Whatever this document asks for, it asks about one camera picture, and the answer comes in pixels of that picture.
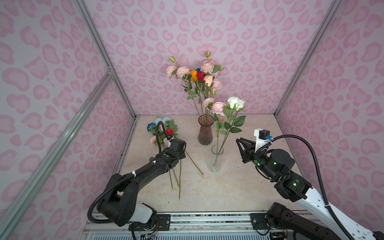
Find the aluminium frame post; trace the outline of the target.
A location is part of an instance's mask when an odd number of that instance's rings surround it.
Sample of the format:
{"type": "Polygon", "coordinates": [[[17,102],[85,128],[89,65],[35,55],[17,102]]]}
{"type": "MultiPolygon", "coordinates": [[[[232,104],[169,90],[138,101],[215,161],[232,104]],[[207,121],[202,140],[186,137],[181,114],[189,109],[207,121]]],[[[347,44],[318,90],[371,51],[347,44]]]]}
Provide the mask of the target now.
{"type": "Polygon", "coordinates": [[[275,118],[277,118],[283,111],[284,106],[289,100],[291,93],[293,92],[295,86],[299,82],[305,68],[311,61],[312,56],[315,54],[317,47],[319,46],[322,38],[327,33],[327,30],[330,28],[338,12],[343,7],[345,1],[342,0],[333,0],[330,4],[329,9],[327,10],[321,24],[318,27],[318,30],[314,34],[313,39],[311,40],[307,51],[305,52],[300,64],[298,65],[297,70],[295,71],[286,91],[283,94],[283,97],[274,113],[275,118]]]}
{"type": "Polygon", "coordinates": [[[124,105],[126,106],[126,109],[128,110],[131,118],[133,120],[136,120],[137,116],[135,115],[134,113],[134,110],[133,110],[133,107],[128,99],[128,96],[123,88],[123,84],[121,83],[119,77],[118,77],[118,74],[113,66],[113,63],[111,61],[111,58],[107,52],[107,49],[101,39],[101,36],[96,28],[96,24],[91,16],[91,13],[89,12],[89,9],[87,7],[87,4],[85,1],[83,0],[74,0],[73,1],[76,8],[78,9],[78,12],[79,14],[81,15],[81,18],[83,19],[84,23],[85,23],[85,26],[87,28],[87,30],[89,31],[92,39],[93,39],[93,42],[97,48],[97,50],[99,51],[99,54],[106,66],[106,68],[108,69],[108,72],[112,75],[112,79],[114,81],[114,84],[116,85],[117,89],[118,89],[118,93],[120,94],[120,96],[122,97],[123,99],[123,103],[124,105]]]}

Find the aluminium frame right post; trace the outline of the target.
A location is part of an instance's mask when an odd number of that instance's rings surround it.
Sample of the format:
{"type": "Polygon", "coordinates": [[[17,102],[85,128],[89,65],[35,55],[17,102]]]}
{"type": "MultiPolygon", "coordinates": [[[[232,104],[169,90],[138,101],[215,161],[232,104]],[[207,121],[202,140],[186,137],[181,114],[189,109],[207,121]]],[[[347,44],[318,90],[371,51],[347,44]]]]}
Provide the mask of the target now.
{"type": "Polygon", "coordinates": [[[327,30],[330,28],[338,12],[343,7],[345,1],[342,0],[333,0],[330,4],[329,9],[327,10],[321,24],[318,27],[318,30],[314,34],[313,39],[311,40],[307,51],[305,52],[300,64],[298,65],[297,70],[295,71],[286,91],[283,94],[283,97],[274,113],[275,118],[277,118],[283,111],[284,106],[289,100],[291,93],[293,92],[295,86],[299,82],[305,68],[311,61],[312,56],[315,54],[317,47],[319,46],[322,38],[327,33],[327,30]]]}

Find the peach artificial rose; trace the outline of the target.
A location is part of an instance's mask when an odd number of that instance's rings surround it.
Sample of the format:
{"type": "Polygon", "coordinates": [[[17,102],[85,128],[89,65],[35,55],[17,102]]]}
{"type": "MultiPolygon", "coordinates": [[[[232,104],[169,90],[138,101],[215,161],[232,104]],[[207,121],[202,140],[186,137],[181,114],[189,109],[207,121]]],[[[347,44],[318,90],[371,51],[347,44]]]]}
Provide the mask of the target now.
{"type": "Polygon", "coordinates": [[[212,93],[211,93],[211,86],[213,84],[214,77],[212,75],[207,75],[204,77],[204,84],[205,84],[205,89],[204,89],[204,96],[205,100],[203,102],[204,108],[205,108],[205,114],[209,114],[209,109],[208,105],[212,102],[212,93]]]}

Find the small red artificial rose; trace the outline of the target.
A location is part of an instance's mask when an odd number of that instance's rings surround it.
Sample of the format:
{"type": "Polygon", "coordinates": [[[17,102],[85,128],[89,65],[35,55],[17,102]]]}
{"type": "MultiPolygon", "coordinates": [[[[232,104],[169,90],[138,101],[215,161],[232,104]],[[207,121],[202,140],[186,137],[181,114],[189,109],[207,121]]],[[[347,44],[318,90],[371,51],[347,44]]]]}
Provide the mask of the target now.
{"type": "Polygon", "coordinates": [[[201,106],[202,114],[205,114],[205,108],[203,107],[203,102],[205,100],[205,73],[204,72],[198,72],[197,74],[197,80],[196,80],[196,87],[198,89],[198,96],[199,96],[199,103],[201,106]]]}

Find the aluminium frame left diagonal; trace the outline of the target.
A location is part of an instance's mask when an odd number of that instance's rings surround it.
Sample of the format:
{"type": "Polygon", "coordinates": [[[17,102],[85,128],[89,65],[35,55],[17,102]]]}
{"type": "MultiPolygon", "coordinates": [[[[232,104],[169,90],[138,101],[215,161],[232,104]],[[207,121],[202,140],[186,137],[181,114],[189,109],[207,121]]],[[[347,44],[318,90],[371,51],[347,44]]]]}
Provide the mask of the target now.
{"type": "Polygon", "coordinates": [[[108,88],[113,74],[104,76],[99,85],[95,88],[76,116],[70,122],[59,140],[54,144],[51,151],[43,159],[35,173],[21,190],[20,194],[12,202],[1,220],[1,239],[7,240],[23,218],[24,214],[44,186],[48,177],[53,172],[58,162],[71,145],[75,136],[93,111],[104,91],[108,88]]]}

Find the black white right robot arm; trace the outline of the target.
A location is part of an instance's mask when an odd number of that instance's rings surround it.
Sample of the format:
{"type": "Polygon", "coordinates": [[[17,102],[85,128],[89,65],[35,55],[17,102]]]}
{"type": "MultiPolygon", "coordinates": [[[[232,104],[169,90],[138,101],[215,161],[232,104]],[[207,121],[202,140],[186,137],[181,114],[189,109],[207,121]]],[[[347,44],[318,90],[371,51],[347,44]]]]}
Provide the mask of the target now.
{"type": "Polygon", "coordinates": [[[271,140],[264,139],[264,145],[244,138],[237,139],[236,143],[243,163],[252,162],[259,174],[274,183],[274,188],[281,197],[309,211],[322,224],[316,224],[281,204],[273,203],[265,215],[267,225],[271,228],[293,230],[311,240],[382,240],[382,232],[372,232],[363,227],[329,202],[317,156],[305,139],[292,136],[302,141],[312,154],[320,184],[319,191],[292,170],[296,162],[288,152],[269,148],[276,140],[290,137],[291,135],[282,135],[271,140]]]}

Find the light blue carnation spray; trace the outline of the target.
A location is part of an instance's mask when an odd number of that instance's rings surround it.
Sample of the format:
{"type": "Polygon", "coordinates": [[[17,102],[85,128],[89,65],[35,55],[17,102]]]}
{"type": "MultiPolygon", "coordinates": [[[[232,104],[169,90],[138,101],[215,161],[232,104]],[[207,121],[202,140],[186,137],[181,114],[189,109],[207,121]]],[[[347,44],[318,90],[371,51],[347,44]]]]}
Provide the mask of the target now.
{"type": "Polygon", "coordinates": [[[159,124],[159,122],[162,122],[164,124],[164,127],[166,128],[166,130],[173,130],[174,133],[176,133],[178,131],[177,124],[170,117],[165,117],[165,118],[158,117],[158,118],[156,118],[154,123],[157,126],[159,124]]]}

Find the clear frosted glass vase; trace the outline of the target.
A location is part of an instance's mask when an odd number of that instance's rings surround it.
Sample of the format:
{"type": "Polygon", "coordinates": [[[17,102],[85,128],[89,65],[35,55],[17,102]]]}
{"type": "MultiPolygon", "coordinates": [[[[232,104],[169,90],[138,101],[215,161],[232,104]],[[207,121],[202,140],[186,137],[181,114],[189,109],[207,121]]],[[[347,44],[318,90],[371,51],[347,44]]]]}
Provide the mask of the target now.
{"type": "Polygon", "coordinates": [[[211,158],[208,160],[207,166],[211,172],[219,172],[223,165],[224,150],[214,145],[211,148],[211,158]]]}

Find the orange artificial rose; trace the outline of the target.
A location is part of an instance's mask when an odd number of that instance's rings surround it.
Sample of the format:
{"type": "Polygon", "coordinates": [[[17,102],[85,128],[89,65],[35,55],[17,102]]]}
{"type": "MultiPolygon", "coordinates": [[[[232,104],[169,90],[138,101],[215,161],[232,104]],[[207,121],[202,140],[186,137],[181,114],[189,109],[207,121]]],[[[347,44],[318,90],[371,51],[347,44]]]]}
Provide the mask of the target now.
{"type": "Polygon", "coordinates": [[[198,72],[196,70],[193,70],[190,72],[191,78],[190,78],[190,98],[193,100],[194,106],[198,112],[198,115],[200,116],[202,113],[200,103],[201,103],[201,96],[199,92],[199,84],[198,84],[198,72]]]}

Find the pale pink carnation spray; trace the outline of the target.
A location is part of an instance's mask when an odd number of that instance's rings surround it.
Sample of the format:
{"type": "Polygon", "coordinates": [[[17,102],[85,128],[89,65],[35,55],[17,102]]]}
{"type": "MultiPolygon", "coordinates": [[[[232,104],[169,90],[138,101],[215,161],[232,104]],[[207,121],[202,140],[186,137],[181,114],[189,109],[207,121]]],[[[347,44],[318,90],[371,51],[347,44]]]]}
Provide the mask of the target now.
{"type": "Polygon", "coordinates": [[[223,145],[225,144],[228,135],[228,131],[225,128],[226,120],[224,119],[226,116],[224,114],[226,104],[218,102],[214,98],[207,98],[204,100],[203,106],[208,112],[212,112],[213,114],[213,128],[215,130],[217,140],[216,146],[213,148],[213,154],[215,156],[215,160],[217,161],[220,154],[224,151],[223,145]]]}

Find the white artificial rose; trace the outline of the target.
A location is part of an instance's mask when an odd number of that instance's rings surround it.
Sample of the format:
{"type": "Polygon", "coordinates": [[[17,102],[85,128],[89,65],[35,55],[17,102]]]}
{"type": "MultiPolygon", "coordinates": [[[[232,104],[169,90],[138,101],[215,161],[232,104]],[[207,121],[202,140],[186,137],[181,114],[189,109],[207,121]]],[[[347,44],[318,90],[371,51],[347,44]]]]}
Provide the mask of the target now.
{"type": "Polygon", "coordinates": [[[244,110],[245,102],[245,100],[238,97],[230,97],[225,103],[224,114],[226,116],[224,119],[226,120],[225,128],[228,131],[226,141],[230,134],[237,134],[242,131],[241,127],[244,125],[246,117],[239,114],[244,110]]]}

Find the pink ribbed glass vase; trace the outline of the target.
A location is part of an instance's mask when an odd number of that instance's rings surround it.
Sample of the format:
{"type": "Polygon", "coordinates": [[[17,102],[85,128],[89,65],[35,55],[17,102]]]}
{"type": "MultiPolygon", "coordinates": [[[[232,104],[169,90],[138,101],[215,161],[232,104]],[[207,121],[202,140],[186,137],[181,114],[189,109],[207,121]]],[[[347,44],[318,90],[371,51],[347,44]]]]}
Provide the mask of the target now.
{"type": "Polygon", "coordinates": [[[199,143],[203,146],[210,145],[213,141],[212,125],[215,122],[214,118],[211,115],[201,115],[198,122],[200,124],[199,143]]]}

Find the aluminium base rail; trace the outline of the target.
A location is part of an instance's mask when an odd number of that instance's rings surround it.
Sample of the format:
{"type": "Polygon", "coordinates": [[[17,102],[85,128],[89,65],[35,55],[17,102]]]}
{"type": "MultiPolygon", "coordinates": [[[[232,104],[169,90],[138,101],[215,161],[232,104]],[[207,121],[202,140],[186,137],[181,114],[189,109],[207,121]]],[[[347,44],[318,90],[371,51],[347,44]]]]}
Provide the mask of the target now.
{"type": "Polygon", "coordinates": [[[159,222],[146,231],[130,225],[87,223],[82,240],[336,240],[320,220],[307,211],[294,211],[295,223],[307,229],[277,223],[269,227],[266,213],[259,212],[163,212],[159,222]]]}

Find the pink rosebud spray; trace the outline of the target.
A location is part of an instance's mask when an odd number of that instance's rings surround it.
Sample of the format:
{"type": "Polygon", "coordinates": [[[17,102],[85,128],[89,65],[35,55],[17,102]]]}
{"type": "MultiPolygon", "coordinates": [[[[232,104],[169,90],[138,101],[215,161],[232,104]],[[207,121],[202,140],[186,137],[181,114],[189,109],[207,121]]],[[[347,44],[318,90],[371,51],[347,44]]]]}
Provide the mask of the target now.
{"type": "Polygon", "coordinates": [[[205,73],[205,75],[209,75],[209,72],[213,71],[213,68],[215,66],[215,62],[212,58],[210,58],[211,53],[205,52],[205,60],[203,60],[203,63],[200,67],[201,71],[205,73]]]}

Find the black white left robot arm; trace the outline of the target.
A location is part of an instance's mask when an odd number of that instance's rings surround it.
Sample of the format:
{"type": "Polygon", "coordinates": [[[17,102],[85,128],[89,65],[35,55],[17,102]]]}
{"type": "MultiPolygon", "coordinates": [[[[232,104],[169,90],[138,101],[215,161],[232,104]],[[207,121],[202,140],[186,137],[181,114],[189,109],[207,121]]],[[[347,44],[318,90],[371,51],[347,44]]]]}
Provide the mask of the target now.
{"type": "Polygon", "coordinates": [[[125,175],[112,175],[105,190],[91,204],[88,220],[94,224],[114,223],[119,227],[133,224],[152,229],[156,225],[157,211],[146,204],[138,205],[138,194],[186,157],[186,145],[183,140],[172,139],[171,146],[151,158],[145,166],[125,175]]]}

